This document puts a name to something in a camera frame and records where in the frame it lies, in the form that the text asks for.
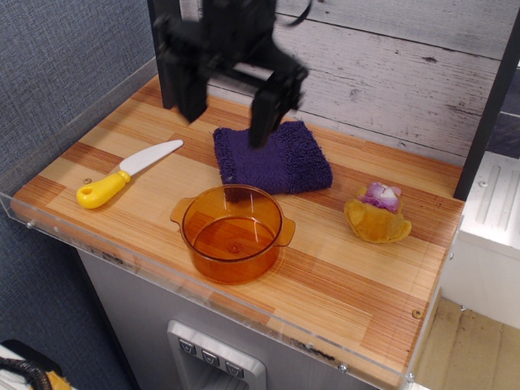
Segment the orange plastic pot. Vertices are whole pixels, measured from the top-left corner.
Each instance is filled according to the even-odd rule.
[[[245,283],[269,270],[296,228],[271,195],[240,184],[182,199],[171,220],[180,226],[193,265],[224,284]]]

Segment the wooden cutting board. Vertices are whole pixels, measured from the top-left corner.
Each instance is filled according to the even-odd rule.
[[[13,209],[54,236],[181,286],[317,359],[345,362],[363,379],[396,387],[424,321],[412,313],[426,313],[461,217],[463,202],[452,199],[461,168],[308,123],[331,164],[332,187],[275,196],[297,225],[281,259],[253,282],[215,284],[193,267],[169,217],[180,199],[221,185],[211,133],[248,126],[247,106],[214,97],[188,125],[175,109],[163,109],[155,78],[26,184]],[[181,149],[137,174],[104,206],[85,210],[76,202],[85,179],[100,180],[127,156],[178,138]],[[372,181],[402,189],[413,229],[401,242],[369,244],[347,224],[344,203]]]

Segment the plastic knife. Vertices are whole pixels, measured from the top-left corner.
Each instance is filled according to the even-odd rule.
[[[95,209],[104,205],[124,188],[132,176],[179,149],[183,144],[182,140],[163,142],[133,154],[120,163],[119,172],[78,189],[76,192],[77,201],[85,209]]]

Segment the yellow knife handle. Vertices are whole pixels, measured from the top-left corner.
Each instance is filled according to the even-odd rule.
[[[129,181],[130,175],[127,172],[113,173],[105,179],[94,181],[78,189],[76,199],[85,209],[95,209],[107,203]]]

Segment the black metal pole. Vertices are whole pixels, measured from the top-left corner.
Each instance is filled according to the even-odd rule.
[[[473,143],[471,144],[470,152],[468,153],[466,163],[462,169],[461,177],[458,181],[457,188],[453,197],[465,201],[471,190],[471,186],[480,162],[484,156],[484,152],[488,147],[489,139],[491,138],[492,130],[495,127],[496,119],[501,112],[502,104],[504,103],[505,95],[511,84],[514,73],[520,61],[520,11],[517,13],[517,19],[514,22],[513,29],[507,46],[505,47],[504,56],[498,67],[495,82],[489,93],[486,106],[482,113],[477,132],[474,135]]]
[[[149,21],[152,27],[152,37],[154,39],[155,60],[157,62],[159,83],[161,85],[162,106],[170,109],[176,104],[175,95],[173,93],[172,70],[166,66],[164,59],[159,56],[158,33],[157,29],[154,27],[154,22],[163,14],[171,14],[180,17],[180,0],[148,0],[148,12]]]

